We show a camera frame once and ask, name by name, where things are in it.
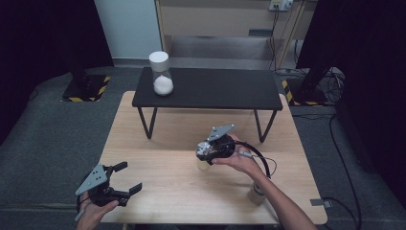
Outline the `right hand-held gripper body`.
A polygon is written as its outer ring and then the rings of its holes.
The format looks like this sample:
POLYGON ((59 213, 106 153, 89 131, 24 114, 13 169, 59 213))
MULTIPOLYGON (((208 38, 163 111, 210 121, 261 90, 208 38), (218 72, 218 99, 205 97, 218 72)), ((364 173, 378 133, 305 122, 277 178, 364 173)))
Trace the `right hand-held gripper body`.
POLYGON ((234 125, 214 126, 205 141, 204 156, 206 160, 214 158, 227 158, 235 151, 235 141, 228 135, 234 125))

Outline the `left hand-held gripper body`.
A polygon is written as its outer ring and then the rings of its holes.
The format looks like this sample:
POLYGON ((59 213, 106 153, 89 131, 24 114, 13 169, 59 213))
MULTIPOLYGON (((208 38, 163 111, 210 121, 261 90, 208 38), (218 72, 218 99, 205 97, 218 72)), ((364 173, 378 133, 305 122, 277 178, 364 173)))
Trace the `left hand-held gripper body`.
POLYGON ((77 206, 80 206, 80 196, 87 192, 90 200, 98 205, 104 206, 113 200, 117 200, 119 205, 125 207, 130 199, 129 192, 116 191, 110 186, 111 174, 107 173, 107 168, 99 163, 83 179, 76 190, 77 206))

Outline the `glass jar of yellow powder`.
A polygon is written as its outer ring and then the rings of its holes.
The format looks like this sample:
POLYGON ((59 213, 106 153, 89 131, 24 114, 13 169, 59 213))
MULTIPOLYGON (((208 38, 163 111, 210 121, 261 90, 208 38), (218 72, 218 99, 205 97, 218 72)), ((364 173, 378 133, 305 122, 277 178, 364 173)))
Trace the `glass jar of yellow powder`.
MULTIPOLYGON (((195 155, 200 154, 200 155, 209 155, 212 152, 212 146, 207 142, 201 142, 197 145, 195 155)), ((200 161, 197 158, 197 168, 200 171, 206 171, 210 168, 210 165, 207 162, 200 161)))

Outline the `person's right hand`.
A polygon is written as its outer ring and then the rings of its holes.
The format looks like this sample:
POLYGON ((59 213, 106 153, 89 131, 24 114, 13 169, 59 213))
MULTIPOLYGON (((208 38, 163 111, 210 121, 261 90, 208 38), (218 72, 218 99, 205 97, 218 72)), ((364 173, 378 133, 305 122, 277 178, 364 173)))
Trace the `person's right hand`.
POLYGON ((234 153, 228 158, 215 158, 212 163, 215 165, 226 165, 234 168, 235 170, 246 173, 255 182, 260 180, 267 180, 268 177, 263 173, 258 163, 253 157, 248 157, 240 154, 240 152, 250 152, 243 145, 236 144, 234 153))

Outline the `glass jar of brown powder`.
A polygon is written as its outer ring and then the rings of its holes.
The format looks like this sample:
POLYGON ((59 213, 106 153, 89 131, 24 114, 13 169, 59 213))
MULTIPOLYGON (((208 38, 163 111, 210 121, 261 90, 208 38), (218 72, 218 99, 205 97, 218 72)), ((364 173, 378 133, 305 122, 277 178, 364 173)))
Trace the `glass jar of brown powder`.
POLYGON ((255 205, 261 205, 265 200, 265 195, 256 183, 253 183, 247 194, 249 200, 255 205))

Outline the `white lidded jar white powder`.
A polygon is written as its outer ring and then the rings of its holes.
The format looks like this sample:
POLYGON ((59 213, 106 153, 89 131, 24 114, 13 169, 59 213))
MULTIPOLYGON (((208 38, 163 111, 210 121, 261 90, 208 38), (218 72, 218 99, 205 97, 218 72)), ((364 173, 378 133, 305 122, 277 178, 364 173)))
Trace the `white lidded jar white powder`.
POLYGON ((148 58, 152 70, 154 92, 160 96, 169 95, 173 90, 169 71, 169 55, 163 51, 156 51, 151 53, 148 58))

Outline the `black curtain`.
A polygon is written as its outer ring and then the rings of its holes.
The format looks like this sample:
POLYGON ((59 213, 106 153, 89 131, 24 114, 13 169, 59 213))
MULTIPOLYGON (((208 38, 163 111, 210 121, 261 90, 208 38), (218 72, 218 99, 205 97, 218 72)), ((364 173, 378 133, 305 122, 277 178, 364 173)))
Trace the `black curtain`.
POLYGON ((0 0, 0 145, 34 88, 80 67, 113 64, 96 0, 0 0))
POLYGON ((318 0, 299 68, 338 68, 336 105, 354 153, 406 206, 406 0, 318 0))

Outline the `person's left hand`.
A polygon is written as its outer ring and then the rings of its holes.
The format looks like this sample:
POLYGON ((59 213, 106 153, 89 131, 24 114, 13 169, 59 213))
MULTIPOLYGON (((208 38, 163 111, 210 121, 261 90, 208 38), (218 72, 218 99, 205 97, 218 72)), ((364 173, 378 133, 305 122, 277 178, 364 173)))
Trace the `person's left hand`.
POLYGON ((104 206, 95 205, 89 198, 87 192, 80 196, 81 216, 77 221, 76 230, 95 230, 102 218, 109 212, 113 211, 119 202, 113 200, 104 206))

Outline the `white wall power outlet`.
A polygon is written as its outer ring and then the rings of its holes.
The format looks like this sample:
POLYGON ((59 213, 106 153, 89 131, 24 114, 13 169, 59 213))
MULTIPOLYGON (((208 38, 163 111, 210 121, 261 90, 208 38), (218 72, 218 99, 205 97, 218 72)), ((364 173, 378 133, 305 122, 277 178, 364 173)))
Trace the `white wall power outlet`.
POLYGON ((268 10, 271 12, 288 12, 293 5, 293 0, 270 0, 268 10))

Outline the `black metal shelf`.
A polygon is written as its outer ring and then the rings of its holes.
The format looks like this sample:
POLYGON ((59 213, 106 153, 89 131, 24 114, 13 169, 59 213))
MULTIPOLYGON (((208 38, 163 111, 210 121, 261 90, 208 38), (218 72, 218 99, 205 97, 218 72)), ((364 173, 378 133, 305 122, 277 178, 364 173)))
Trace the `black metal shelf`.
POLYGON ((174 85, 167 96, 153 90, 152 70, 146 67, 137 85, 132 106, 143 115, 145 107, 158 109, 206 108, 270 110, 270 118, 283 109, 273 73, 269 70, 172 68, 174 85))

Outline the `grey tape strip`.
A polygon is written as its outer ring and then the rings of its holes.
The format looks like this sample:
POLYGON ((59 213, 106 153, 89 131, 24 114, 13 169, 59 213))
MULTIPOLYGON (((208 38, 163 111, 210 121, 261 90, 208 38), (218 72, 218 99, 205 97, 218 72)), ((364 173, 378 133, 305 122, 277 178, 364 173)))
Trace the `grey tape strip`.
POLYGON ((310 203, 312 206, 323 206, 325 208, 331 207, 331 202, 328 199, 311 199, 310 203))

